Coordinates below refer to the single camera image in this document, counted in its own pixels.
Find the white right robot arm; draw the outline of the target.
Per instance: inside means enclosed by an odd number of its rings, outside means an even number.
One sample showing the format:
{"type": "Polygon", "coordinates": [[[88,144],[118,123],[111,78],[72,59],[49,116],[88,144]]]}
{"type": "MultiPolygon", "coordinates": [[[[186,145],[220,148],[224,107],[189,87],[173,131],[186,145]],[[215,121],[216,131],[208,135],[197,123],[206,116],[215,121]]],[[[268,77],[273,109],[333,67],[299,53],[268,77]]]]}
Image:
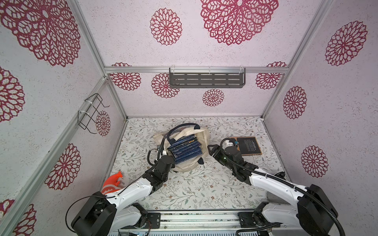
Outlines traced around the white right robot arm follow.
{"type": "Polygon", "coordinates": [[[227,167],[237,180],[262,188],[286,202],[284,205],[262,202],[252,212],[239,213],[241,229],[236,235],[268,231],[281,225],[301,227],[310,236],[327,236],[336,226],[339,234],[345,235],[337,211],[320,187],[314,184],[306,187],[271,175],[246,162],[237,146],[208,145],[207,148],[209,154],[227,167]]]}

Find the cream canvas tote bag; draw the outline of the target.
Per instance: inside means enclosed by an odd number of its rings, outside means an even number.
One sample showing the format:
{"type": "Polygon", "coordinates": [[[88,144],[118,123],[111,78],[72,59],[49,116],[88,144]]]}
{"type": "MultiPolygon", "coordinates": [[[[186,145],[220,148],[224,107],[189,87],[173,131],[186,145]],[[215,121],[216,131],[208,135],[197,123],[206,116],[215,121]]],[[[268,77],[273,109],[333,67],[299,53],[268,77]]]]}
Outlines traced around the cream canvas tote bag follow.
{"type": "Polygon", "coordinates": [[[154,163],[164,155],[171,155],[175,160],[175,172],[189,172],[202,165],[209,155],[207,146],[210,132],[195,123],[180,124],[171,130],[154,135],[157,143],[157,157],[154,163]]]}

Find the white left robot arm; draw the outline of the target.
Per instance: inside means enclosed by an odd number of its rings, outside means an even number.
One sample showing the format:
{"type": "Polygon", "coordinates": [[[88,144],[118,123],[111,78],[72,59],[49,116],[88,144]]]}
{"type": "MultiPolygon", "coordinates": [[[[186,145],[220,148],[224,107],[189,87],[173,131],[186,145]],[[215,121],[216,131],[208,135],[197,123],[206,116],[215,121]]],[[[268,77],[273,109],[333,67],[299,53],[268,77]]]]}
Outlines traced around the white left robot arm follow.
{"type": "Polygon", "coordinates": [[[147,211],[137,201],[159,190],[173,167],[174,157],[164,155],[127,187],[108,194],[98,191],[81,198],[87,201],[72,220],[69,230],[78,236],[107,236],[127,226],[144,226],[147,211]]]}

